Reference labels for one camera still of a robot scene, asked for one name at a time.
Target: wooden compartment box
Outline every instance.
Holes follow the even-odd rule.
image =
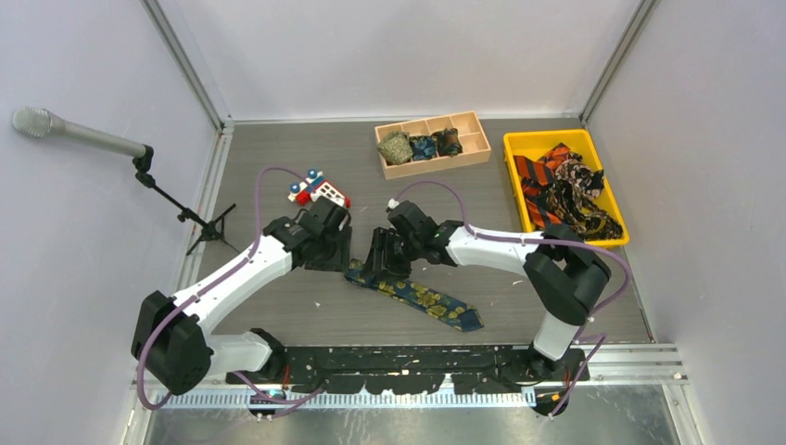
[[[414,174],[437,172],[439,170],[463,167],[464,165],[479,164],[486,162],[491,157],[491,146],[488,144],[486,134],[474,111],[464,113],[448,114],[435,118],[421,119],[418,121],[407,121],[382,125],[375,127],[376,142],[382,140],[386,134],[400,130],[409,133],[410,136],[429,135],[439,132],[446,128],[456,128],[459,131],[459,141],[462,143],[463,152],[459,155],[440,156],[429,160],[411,160],[400,165],[389,165],[387,161],[379,155],[382,162],[382,172],[385,179],[402,178]]]

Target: microphone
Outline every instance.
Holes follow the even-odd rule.
[[[99,132],[59,118],[43,108],[19,108],[14,112],[14,128],[29,137],[62,136],[133,158],[142,158],[146,146],[109,133]]]

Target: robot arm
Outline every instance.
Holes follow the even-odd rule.
[[[184,394],[206,375],[252,371],[276,375],[283,347],[266,332],[213,335],[219,322],[256,291],[298,266],[343,272],[349,262],[349,212],[325,197],[296,219],[282,217],[262,231],[258,243],[202,281],[167,298],[160,292],[142,303],[131,348],[139,359],[161,320],[197,300],[167,324],[147,356],[146,369],[174,395]]]
[[[529,278],[547,310],[530,345],[532,369],[541,378],[558,366],[611,276],[606,264],[585,249],[526,243],[530,238],[581,242],[565,225],[530,234],[474,228],[473,235],[463,222],[437,225],[410,201],[393,200],[388,204],[387,218],[393,229],[377,228],[374,232],[372,252],[363,270],[365,276],[381,278],[392,274],[404,278],[412,269],[411,261],[426,259],[432,264],[453,267],[487,266]],[[565,267],[556,261],[565,261]]]

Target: yellow bin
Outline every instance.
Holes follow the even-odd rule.
[[[601,160],[598,159],[598,152],[592,144],[592,138],[586,130],[558,130],[553,132],[527,132],[527,133],[508,133],[505,135],[505,162],[508,164],[508,173],[511,176],[511,185],[515,193],[516,203],[518,204],[518,214],[521,218],[521,225],[525,232],[535,232],[538,230],[535,224],[529,219],[524,203],[524,193],[521,191],[521,176],[515,168],[513,156],[526,156],[532,160],[538,160],[547,151],[556,147],[560,143],[565,144],[571,150],[584,157],[584,163],[594,171],[603,168]],[[587,244],[598,246],[599,248],[616,248],[624,246],[630,241],[628,228],[622,219],[622,213],[616,205],[612,187],[608,179],[603,178],[603,192],[595,199],[595,204],[603,210],[609,212],[622,225],[623,236],[618,239],[604,239],[598,241],[588,241]]]

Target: tripod base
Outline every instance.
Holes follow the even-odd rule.
[[[234,250],[235,252],[240,253],[240,250],[235,248],[235,246],[229,244],[226,241],[226,237],[224,236],[226,215],[229,214],[229,212],[232,211],[235,207],[236,207],[235,204],[229,206],[229,208],[227,210],[224,210],[223,213],[219,215],[216,219],[210,222],[206,222],[204,225],[202,225],[202,232],[199,234],[199,239],[197,239],[194,242],[194,244],[192,244],[191,247],[188,248],[188,251],[185,252],[185,256],[187,257],[188,255],[191,255],[191,252],[193,252],[197,248],[197,246],[199,246],[199,243],[203,241],[204,242],[221,241],[223,244],[232,248],[232,250]]]
[[[199,243],[202,241],[221,241],[223,244],[229,246],[237,253],[240,253],[240,250],[237,250],[235,246],[226,242],[226,238],[224,237],[223,228],[224,228],[224,221],[226,220],[226,215],[232,209],[235,208],[235,204],[229,206],[229,209],[224,210],[218,218],[214,219],[210,222],[205,222],[202,218],[199,218],[197,213],[180,202],[177,199],[171,197],[167,192],[161,190],[160,187],[156,185],[156,180],[153,178],[148,171],[150,170],[150,166],[153,162],[153,147],[152,146],[145,146],[145,154],[140,158],[133,159],[133,166],[136,168],[136,180],[142,183],[147,188],[152,188],[155,190],[159,195],[165,197],[170,203],[172,203],[175,207],[180,209],[180,214],[177,215],[178,221],[181,223],[185,223],[185,220],[191,220],[194,223],[199,224],[202,227],[202,232],[199,234],[199,239],[188,248],[188,251],[185,252],[185,256],[191,255],[191,252],[199,246]]]

